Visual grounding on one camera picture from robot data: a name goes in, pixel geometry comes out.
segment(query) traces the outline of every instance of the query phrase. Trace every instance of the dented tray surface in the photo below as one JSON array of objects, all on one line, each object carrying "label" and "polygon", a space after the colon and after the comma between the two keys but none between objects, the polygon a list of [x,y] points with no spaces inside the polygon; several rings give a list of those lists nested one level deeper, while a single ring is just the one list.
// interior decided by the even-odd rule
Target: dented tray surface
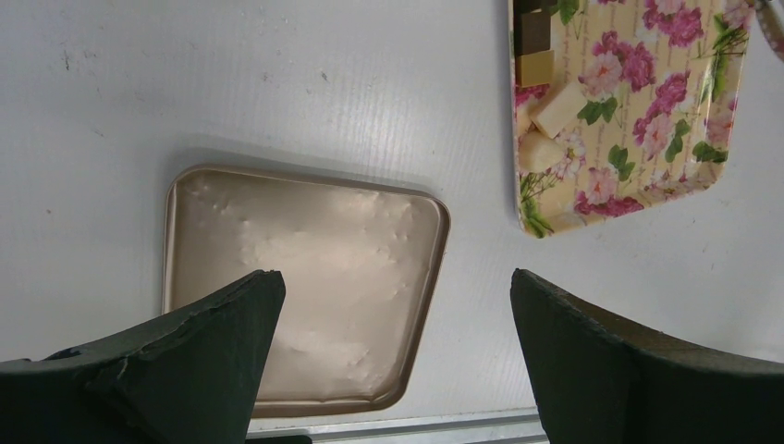
[{"label": "dented tray surface", "polygon": [[445,206],[413,191],[196,167],[167,199],[164,312],[279,270],[254,417],[385,408],[408,382],[448,230]]},{"label": "dented tray surface", "polygon": [[[551,12],[554,83],[579,82],[589,102],[556,137],[566,148],[561,161],[530,173],[519,167],[526,128],[517,115],[548,85],[512,86],[524,229],[543,238],[713,185],[729,155],[751,5],[559,0]],[[513,82],[514,64],[512,52]]]}]

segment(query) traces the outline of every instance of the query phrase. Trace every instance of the yellow floral tray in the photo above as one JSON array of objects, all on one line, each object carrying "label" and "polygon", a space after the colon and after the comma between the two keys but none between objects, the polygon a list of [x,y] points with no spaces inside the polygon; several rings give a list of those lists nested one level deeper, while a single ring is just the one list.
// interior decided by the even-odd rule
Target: yellow floral tray
[{"label": "yellow floral tray", "polygon": [[[744,0],[558,0],[554,83],[588,99],[556,140],[563,159],[520,169],[517,114],[548,85],[514,89],[520,221],[543,238],[706,190],[724,169],[753,8]],[[511,29],[512,2],[509,1]],[[514,79],[514,56],[511,61]]]}]

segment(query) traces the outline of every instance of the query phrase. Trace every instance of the table surface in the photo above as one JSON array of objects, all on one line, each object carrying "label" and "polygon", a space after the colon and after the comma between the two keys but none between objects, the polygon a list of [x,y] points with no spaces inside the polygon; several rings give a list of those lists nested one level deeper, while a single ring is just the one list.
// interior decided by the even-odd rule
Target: table surface
[{"label": "table surface", "polygon": [[784,64],[759,30],[716,186],[535,240],[513,206],[506,14],[472,0],[4,2],[0,360],[160,313],[166,189],[216,162],[402,185],[451,211],[408,392],[349,419],[533,406],[516,267],[784,362]]}]

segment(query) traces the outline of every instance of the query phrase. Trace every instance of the empty baking tray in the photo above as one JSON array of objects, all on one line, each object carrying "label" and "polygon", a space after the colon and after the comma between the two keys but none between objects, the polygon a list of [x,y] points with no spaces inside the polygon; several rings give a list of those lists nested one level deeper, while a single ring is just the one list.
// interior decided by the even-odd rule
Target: empty baking tray
[{"label": "empty baking tray", "polygon": [[195,167],[167,198],[163,311],[279,270],[254,417],[383,409],[408,383],[448,231],[445,206],[418,192]]}]

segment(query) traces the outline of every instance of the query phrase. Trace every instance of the white tabletop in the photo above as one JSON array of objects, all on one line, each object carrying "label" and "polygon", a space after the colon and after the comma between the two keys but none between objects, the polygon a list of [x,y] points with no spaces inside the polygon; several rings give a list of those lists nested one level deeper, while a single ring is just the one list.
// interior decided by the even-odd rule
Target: white tabletop
[{"label": "white tabletop", "polygon": [[472,0],[5,2],[0,360],[159,314],[166,188],[218,162],[402,184],[451,211],[408,392],[354,418],[533,406],[516,267],[784,362],[784,64],[758,29],[716,186],[535,240],[513,207],[506,14]]}]

